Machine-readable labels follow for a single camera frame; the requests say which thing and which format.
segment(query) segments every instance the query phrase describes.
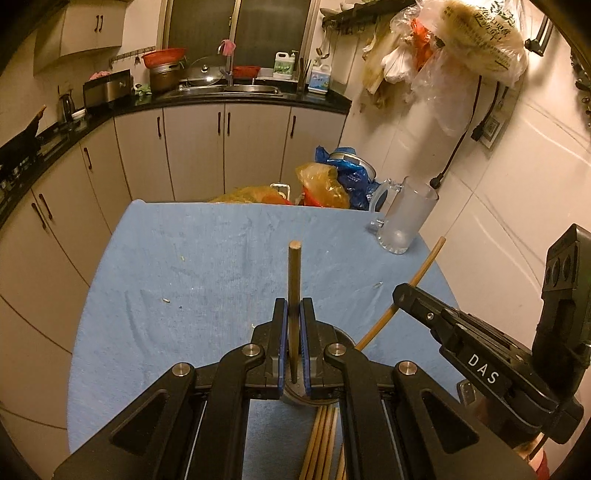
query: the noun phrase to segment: pink cloth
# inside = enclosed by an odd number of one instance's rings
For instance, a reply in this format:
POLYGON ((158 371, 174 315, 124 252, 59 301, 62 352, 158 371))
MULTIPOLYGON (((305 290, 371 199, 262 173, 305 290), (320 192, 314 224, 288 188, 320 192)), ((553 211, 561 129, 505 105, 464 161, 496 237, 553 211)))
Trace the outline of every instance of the pink cloth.
POLYGON ((99 79, 101 77, 106 77, 107 75, 110 75, 110 74, 111 74, 110 72, 106 72, 103 70, 102 72, 93 73, 89 80, 99 79))
POLYGON ((236 49, 236 44, 232 40, 222 40, 222 55, 230 57, 236 49))

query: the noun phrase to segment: black rack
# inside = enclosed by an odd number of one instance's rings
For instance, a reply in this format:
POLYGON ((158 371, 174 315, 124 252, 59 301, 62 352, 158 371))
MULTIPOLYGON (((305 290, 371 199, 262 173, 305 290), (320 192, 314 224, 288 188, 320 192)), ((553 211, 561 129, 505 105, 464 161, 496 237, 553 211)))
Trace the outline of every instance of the black rack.
POLYGON ((415 0, 374 0, 367 4, 355 4, 350 10, 325 17, 322 28, 333 28, 346 35, 353 33, 353 27, 376 23, 380 16, 395 15, 415 3, 415 0))

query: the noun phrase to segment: kitchen sink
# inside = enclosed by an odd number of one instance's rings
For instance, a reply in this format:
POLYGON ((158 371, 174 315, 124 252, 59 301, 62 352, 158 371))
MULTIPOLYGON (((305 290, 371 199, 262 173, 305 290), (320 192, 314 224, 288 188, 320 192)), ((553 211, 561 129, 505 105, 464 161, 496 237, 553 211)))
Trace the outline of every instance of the kitchen sink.
POLYGON ((224 88, 229 93, 267 93, 280 95, 281 91, 272 85, 232 85, 224 88))
POLYGON ((281 91, 277 87, 271 85, 209 85, 205 87, 181 87, 171 92, 166 92, 160 95, 159 99, 168 98, 189 98, 205 95, 281 95, 281 91))

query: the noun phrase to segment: red bowl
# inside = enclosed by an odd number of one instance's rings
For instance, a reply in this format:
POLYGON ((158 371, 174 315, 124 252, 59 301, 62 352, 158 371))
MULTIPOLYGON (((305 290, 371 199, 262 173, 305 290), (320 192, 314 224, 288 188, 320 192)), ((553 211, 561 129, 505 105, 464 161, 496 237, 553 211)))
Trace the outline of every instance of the red bowl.
POLYGON ((260 71, 260 67, 238 66, 232 69, 232 74, 237 79, 255 79, 260 71))
POLYGON ((186 48, 167 48, 147 53, 142 57, 147 69, 153 69, 165 63, 175 63, 182 59, 187 51, 186 48))

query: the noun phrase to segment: table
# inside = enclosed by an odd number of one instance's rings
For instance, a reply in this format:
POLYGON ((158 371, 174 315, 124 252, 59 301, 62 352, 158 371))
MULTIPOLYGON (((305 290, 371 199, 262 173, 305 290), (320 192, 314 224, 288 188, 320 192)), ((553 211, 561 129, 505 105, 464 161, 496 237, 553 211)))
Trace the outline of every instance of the table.
MULTIPOLYGON (((132 202, 80 321, 67 408, 70 450, 175 363, 199 367, 248 343, 253 327, 271 320, 275 298, 287 298, 290 240, 302 241, 301 293, 312 297, 317 320, 359 341, 428 254, 420 238, 404 255, 384 250, 367 230, 375 217, 315 207, 132 202)), ((420 287, 456 305, 436 264, 420 287)), ((399 312, 364 353, 389 365, 413 360, 455 395, 462 376, 438 349, 423 325, 399 312)), ((243 479, 296 478, 314 415, 311 407, 252 401, 243 479)))

